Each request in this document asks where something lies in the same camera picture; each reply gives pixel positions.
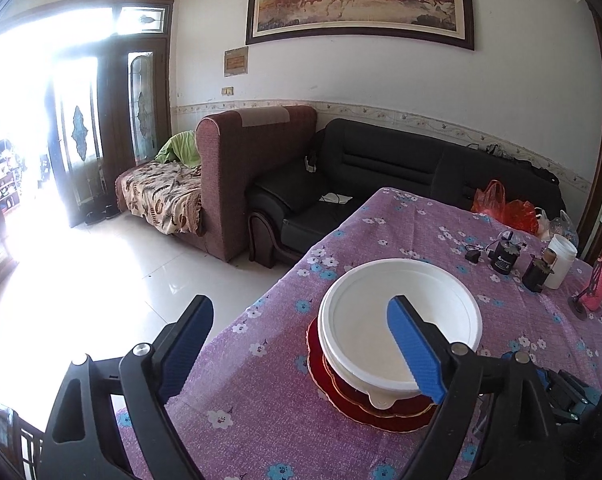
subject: floral wall border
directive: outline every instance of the floral wall border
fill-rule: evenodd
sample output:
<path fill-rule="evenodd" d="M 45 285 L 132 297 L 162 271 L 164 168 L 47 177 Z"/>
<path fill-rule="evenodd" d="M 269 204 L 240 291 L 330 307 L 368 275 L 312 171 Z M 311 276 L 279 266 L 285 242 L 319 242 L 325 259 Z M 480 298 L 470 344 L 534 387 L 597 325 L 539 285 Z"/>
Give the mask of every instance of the floral wall border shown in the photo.
<path fill-rule="evenodd" d="M 552 171 L 564 184 L 569 184 L 583 193 L 589 193 L 592 183 L 575 173 L 575 171 L 564 168 L 549 158 L 538 153 L 526 150 L 522 146 L 492 136 L 460 126 L 459 124 L 448 123 L 438 119 L 433 119 L 410 112 L 400 110 L 388 110 L 386 108 L 376 108 L 364 105 L 351 105 L 344 103 L 332 103 L 324 101 L 305 101 L 293 99 L 257 99 L 257 100 L 237 100 L 237 101 L 216 101 L 209 103 L 200 103 L 193 105 L 184 105 L 172 107 L 173 115 L 181 116 L 185 114 L 201 115 L 200 119 L 210 113 L 219 113 L 225 110 L 235 110 L 237 108 L 250 108 L 262 106 L 290 106 L 290 105 L 308 105 L 316 109 L 318 113 L 318 126 L 322 128 L 330 120 L 343 117 L 353 118 L 366 123 L 379 124 L 380 126 L 393 127 L 397 130 L 409 131 L 416 134 L 438 137 L 439 139 L 449 140 L 457 144 L 476 143 L 480 147 L 488 144 L 499 144 L 501 148 L 516 158 L 529 160 L 538 168 L 547 168 Z"/>

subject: white bowl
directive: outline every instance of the white bowl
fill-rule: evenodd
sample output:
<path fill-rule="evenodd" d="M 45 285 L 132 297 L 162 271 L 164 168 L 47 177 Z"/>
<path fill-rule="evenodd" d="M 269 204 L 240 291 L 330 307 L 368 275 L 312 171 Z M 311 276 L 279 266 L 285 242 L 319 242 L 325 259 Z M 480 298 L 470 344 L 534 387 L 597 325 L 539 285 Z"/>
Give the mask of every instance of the white bowl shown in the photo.
<path fill-rule="evenodd" d="M 476 300 L 449 272 L 403 258 L 377 260 L 347 272 L 321 302 L 321 347 L 335 371 L 380 410 L 420 394 L 386 321 L 387 303 L 401 294 L 449 342 L 476 350 L 481 339 Z"/>

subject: black sofa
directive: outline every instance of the black sofa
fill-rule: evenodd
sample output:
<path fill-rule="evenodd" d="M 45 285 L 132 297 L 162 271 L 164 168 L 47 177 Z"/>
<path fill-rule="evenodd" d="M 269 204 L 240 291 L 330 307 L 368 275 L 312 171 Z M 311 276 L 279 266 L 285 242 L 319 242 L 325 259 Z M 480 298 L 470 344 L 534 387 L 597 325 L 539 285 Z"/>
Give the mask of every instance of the black sofa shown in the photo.
<path fill-rule="evenodd" d="M 303 158 L 291 160 L 247 190 L 251 260 L 267 267 L 298 261 L 381 187 L 470 210 L 476 190 L 495 178 L 508 201 L 529 200 L 549 218 L 565 209 L 552 173 L 544 178 L 543 170 L 432 137 L 335 119 L 308 152 L 316 155 L 316 172 L 306 170 Z M 328 192 L 352 199 L 320 202 Z"/>

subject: shoe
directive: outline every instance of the shoe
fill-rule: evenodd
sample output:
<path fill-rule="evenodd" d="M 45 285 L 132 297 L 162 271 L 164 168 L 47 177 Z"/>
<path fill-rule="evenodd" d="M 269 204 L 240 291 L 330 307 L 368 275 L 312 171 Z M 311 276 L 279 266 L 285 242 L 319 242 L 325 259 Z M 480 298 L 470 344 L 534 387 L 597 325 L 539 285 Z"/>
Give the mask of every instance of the shoe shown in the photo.
<path fill-rule="evenodd" d="M 121 211 L 119 211 L 119 208 L 117 206 L 115 206 L 114 204 L 110 204 L 105 206 L 105 218 L 107 218 L 108 220 L 110 218 L 115 218 L 115 216 L 118 216 L 121 214 Z"/>
<path fill-rule="evenodd" d="M 93 225 L 105 219 L 104 211 L 90 211 L 86 215 L 86 225 Z"/>

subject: table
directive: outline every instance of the table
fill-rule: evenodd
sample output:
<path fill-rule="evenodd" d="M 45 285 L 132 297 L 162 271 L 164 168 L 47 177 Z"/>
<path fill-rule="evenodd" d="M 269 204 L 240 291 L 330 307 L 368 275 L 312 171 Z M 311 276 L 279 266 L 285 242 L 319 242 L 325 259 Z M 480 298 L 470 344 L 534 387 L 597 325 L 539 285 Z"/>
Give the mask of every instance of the table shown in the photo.
<path fill-rule="evenodd" d="M 577 260 L 558 290 L 529 292 L 520 276 L 543 246 L 527 248 L 509 276 L 465 260 L 464 245 L 485 246 L 507 229 L 494 219 L 400 190 L 375 193 L 201 351 L 183 391 L 166 409 L 208 480 L 391 480 L 426 428 L 386 433 L 337 412 L 307 370 L 305 331 L 334 281 L 363 263 L 414 258 L 455 275 L 478 301 L 478 353 L 524 349 L 542 367 L 570 371 L 602 389 L 602 308 L 578 320 L 567 298 L 587 283 Z M 118 413 L 134 473 L 150 478 L 125 412 Z M 476 452 L 469 434 L 451 478 L 463 478 Z"/>

